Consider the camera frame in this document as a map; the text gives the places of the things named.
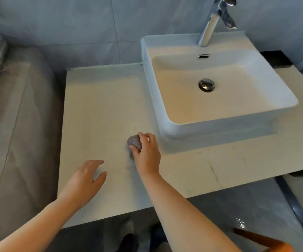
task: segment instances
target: forearm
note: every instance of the forearm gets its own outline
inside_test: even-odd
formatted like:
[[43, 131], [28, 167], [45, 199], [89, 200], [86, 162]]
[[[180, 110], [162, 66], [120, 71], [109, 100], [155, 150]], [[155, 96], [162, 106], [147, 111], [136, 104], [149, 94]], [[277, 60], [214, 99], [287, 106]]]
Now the forearm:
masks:
[[173, 251], [240, 250], [160, 175], [142, 177]]
[[0, 242], [0, 252], [42, 252], [75, 213], [73, 205], [50, 203], [36, 217]]

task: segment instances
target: person's left hand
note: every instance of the person's left hand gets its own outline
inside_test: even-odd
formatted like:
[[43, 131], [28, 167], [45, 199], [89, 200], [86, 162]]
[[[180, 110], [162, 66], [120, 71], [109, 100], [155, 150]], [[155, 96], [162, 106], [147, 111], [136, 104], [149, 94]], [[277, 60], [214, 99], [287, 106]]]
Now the person's left hand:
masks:
[[93, 180], [93, 174], [103, 160], [88, 160], [72, 175], [67, 182], [57, 200], [65, 202], [78, 211], [84, 207], [103, 186], [107, 172], [103, 172], [96, 180]]

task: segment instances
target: chrome faucet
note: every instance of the chrome faucet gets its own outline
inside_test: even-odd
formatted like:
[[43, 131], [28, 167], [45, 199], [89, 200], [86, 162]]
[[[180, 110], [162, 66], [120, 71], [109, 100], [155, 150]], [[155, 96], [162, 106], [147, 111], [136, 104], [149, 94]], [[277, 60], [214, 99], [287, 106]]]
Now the chrome faucet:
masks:
[[215, 0], [213, 2], [211, 11], [208, 15], [208, 22], [197, 39], [198, 46], [207, 47], [219, 18], [221, 18], [227, 28], [236, 29], [233, 19], [227, 12], [227, 6], [235, 5], [236, 0]]

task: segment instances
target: white countertop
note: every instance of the white countertop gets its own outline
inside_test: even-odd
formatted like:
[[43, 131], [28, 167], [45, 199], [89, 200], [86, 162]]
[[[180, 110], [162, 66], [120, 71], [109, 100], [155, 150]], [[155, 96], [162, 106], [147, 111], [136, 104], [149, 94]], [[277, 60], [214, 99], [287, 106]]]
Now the white countertop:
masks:
[[171, 142], [159, 135], [142, 65], [68, 71], [58, 192], [87, 159], [105, 160], [99, 172], [107, 170], [108, 176], [99, 193], [64, 227], [152, 206], [126, 143], [139, 131], [156, 135], [160, 173], [186, 198], [302, 170], [303, 75], [295, 67], [276, 72], [299, 105], [272, 128]]

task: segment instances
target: orange object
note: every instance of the orange object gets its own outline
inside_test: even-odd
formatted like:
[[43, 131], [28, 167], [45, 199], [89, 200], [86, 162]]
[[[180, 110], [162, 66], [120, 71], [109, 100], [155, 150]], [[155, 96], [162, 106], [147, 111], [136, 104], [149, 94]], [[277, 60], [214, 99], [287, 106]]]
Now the orange object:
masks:
[[251, 241], [254, 241], [260, 245], [266, 246], [265, 252], [294, 252], [291, 245], [283, 241], [279, 241], [273, 238], [269, 238], [257, 233], [252, 233], [238, 228], [233, 228], [233, 232], [241, 235]]

